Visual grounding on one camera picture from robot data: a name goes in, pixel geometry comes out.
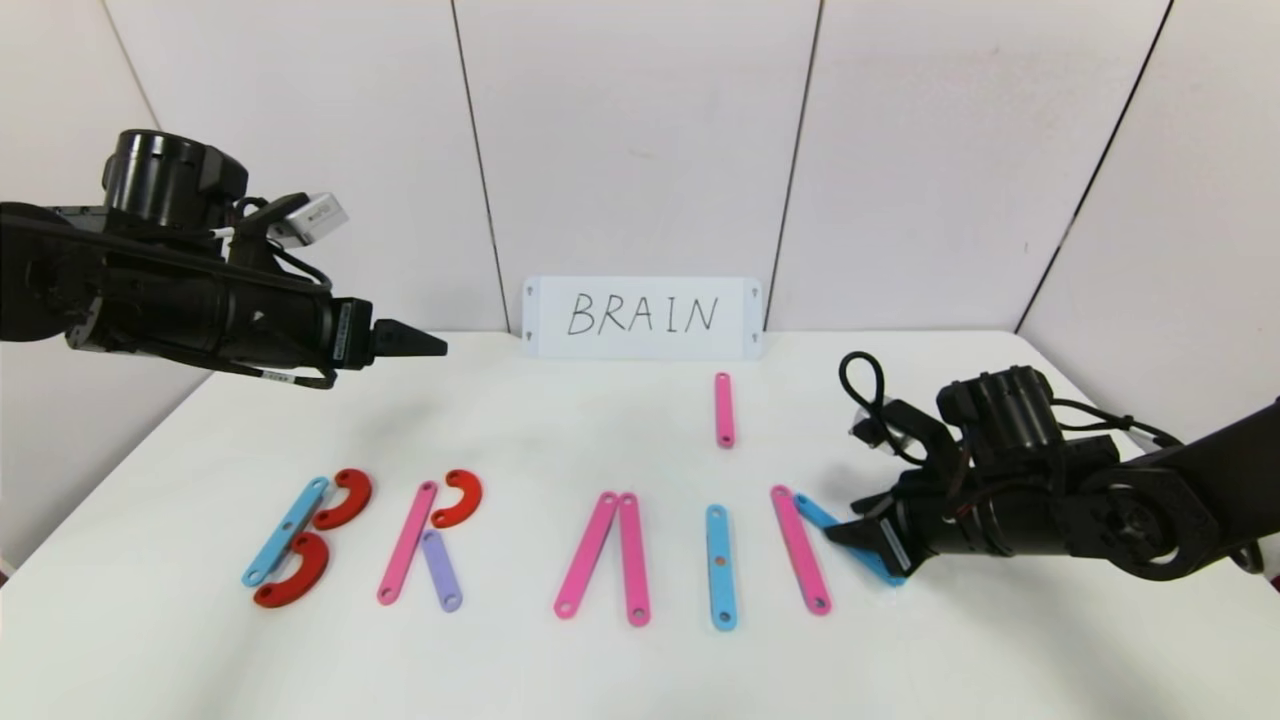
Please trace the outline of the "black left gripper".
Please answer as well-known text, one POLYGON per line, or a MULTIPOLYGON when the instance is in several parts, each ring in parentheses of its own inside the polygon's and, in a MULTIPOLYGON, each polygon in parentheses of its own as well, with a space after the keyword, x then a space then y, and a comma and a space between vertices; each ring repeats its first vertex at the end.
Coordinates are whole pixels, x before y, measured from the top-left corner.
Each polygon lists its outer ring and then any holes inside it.
POLYGON ((444 357, 448 342, 372 305, 338 299, 314 278, 284 272, 223 272, 221 370, 238 375, 320 375, 358 370, 378 357, 444 357))

